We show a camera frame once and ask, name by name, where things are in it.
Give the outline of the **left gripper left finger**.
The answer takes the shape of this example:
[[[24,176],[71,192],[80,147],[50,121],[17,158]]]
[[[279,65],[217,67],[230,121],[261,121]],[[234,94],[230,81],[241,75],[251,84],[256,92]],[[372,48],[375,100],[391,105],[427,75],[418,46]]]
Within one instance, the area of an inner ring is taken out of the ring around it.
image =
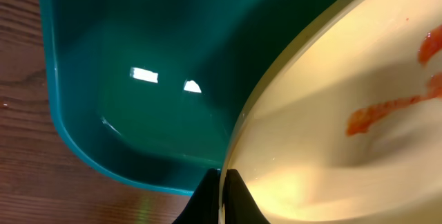
[[[209,169],[173,224],[218,224],[220,172]]]

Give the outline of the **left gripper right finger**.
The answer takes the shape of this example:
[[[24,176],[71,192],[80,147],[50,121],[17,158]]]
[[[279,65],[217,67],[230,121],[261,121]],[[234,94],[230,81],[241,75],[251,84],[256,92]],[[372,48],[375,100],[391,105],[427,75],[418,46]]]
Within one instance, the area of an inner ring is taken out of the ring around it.
[[[227,170],[222,204],[226,224],[269,224],[236,169]]]

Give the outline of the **yellow plate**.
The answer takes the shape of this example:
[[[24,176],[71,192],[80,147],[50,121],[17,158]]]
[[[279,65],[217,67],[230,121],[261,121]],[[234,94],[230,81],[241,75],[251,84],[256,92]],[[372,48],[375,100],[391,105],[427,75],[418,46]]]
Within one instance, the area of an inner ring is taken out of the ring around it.
[[[337,0],[262,76],[236,170],[271,223],[441,222],[441,0]]]

